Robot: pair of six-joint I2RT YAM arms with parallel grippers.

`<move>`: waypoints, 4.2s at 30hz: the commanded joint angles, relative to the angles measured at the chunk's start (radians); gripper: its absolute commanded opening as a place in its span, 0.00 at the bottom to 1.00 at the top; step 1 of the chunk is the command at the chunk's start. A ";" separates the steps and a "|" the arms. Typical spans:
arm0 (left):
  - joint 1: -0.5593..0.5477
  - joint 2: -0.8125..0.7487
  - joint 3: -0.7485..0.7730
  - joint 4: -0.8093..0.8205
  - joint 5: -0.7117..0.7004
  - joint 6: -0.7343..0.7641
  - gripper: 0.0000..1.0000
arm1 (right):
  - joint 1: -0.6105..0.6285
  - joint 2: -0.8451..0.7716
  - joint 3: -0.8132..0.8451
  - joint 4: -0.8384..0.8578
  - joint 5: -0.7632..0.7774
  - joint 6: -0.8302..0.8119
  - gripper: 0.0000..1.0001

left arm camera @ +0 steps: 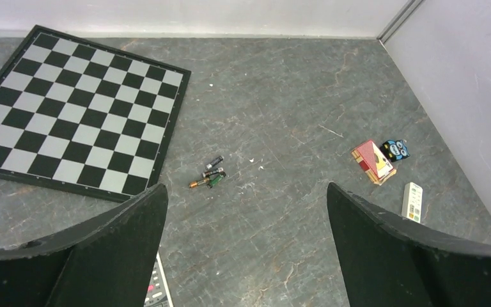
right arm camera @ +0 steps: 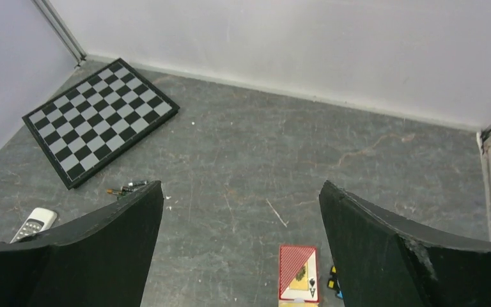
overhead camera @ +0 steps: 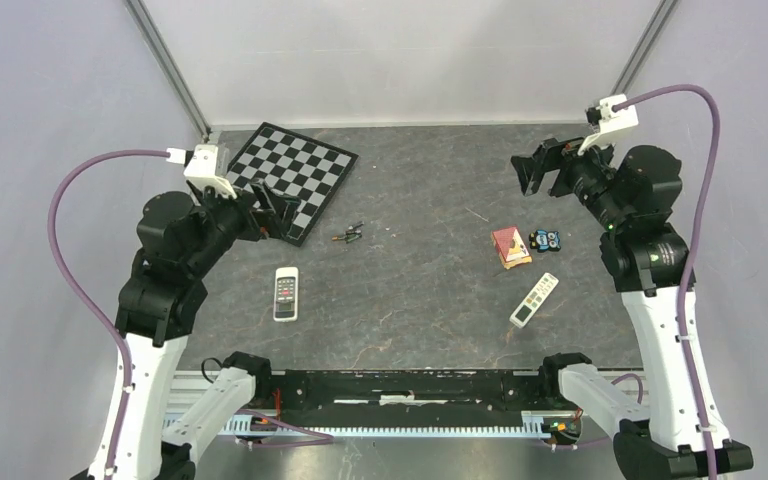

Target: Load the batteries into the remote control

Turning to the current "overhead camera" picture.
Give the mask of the white remote with dark buttons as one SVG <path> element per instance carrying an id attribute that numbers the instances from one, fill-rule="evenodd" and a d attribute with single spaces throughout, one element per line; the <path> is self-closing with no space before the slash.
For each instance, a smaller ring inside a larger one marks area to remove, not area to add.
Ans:
<path id="1" fill-rule="evenodd" d="M 293 322 L 298 318 L 298 280 L 297 267 L 281 267 L 275 271 L 273 320 Z"/>

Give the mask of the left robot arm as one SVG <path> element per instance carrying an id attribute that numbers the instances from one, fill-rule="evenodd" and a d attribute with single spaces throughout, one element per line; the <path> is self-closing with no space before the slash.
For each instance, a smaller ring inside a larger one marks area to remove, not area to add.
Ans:
<path id="1" fill-rule="evenodd" d="M 217 380 L 170 426 L 173 379 L 197 313 L 203 279 L 238 240 L 283 239 L 300 200 L 262 180 L 232 198 L 213 188 L 151 198 L 137 224 L 141 242 L 118 295 L 113 338 L 116 385 L 104 438 L 80 479 L 192 479 L 206 448 L 235 412 L 274 394 L 268 360 L 236 353 Z"/>

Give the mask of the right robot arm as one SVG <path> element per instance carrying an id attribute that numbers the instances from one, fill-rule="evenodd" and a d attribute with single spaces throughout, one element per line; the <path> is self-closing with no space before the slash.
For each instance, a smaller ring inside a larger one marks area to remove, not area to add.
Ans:
<path id="1" fill-rule="evenodd" d="M 537 382 L 551 408 L 569 402 L 611 440 L 627 479 L 714 479 L 753 467 L 749 446 L 720 418 L 695 324 L 691 251 L 670 224 L 682 163 L 651 145 L 631 148 L 618 167 L 611 147 L 548 139 L 511 163 L 524 195 L 546 173 L 553 197 L 574 196 L 602 227 L 600 255 L 634 327 L 648 386 L 640 405 L 581 354 L 547 357 Z"/>

